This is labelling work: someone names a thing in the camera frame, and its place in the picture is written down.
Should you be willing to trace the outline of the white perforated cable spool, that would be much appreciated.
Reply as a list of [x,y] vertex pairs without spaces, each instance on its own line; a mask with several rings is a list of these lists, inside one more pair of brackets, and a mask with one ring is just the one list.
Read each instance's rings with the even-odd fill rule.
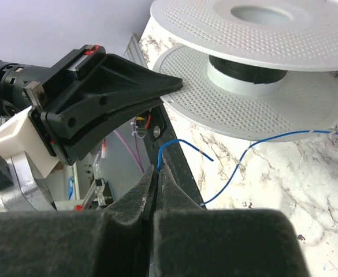
[[338,1],[154,1],[176,41],[154,65],[162,101],[213,132],[293,141],[338,122]]

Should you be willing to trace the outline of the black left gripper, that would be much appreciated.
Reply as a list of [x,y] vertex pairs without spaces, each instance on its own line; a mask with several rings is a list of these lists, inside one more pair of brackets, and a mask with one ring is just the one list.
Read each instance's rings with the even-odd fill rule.
[[[65,165],[82,160],[129,119],[159,106],[161,96],[183,86],[100,45],[74,49],[23,86],[31,102],[28,118],[52,157]],[[83,127],[71,139],[51,127]]]

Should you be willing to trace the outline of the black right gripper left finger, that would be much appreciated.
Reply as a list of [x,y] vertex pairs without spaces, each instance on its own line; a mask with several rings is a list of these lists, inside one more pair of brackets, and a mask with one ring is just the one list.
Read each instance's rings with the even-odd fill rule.
[[0,212],[0,276],[148,276],[154,167],[105,209]]

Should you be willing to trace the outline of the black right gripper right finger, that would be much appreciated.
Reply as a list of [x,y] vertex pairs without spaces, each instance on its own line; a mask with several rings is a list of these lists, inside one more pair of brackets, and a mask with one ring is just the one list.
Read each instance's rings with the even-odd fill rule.
[[154,215],[156,276],[309,276],[295,230],[273,209],[206,210],[159,173]]

